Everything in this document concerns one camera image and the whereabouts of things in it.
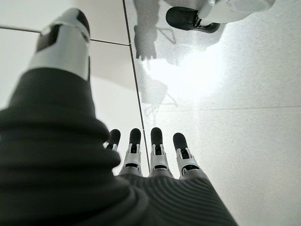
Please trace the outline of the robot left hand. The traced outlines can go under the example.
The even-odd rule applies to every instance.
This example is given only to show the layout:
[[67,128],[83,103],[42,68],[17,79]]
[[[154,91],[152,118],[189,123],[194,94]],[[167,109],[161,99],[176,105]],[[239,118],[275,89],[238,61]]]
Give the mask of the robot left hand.
[[185,136],[173,137],[173,177],[159,128],[151,170],[141,172],[141,132],[124,162],[120,132],[96,118],[90,86],[90,29],[71,8],[39,35],[28,69],[0,112],[3,226],[234,226]]

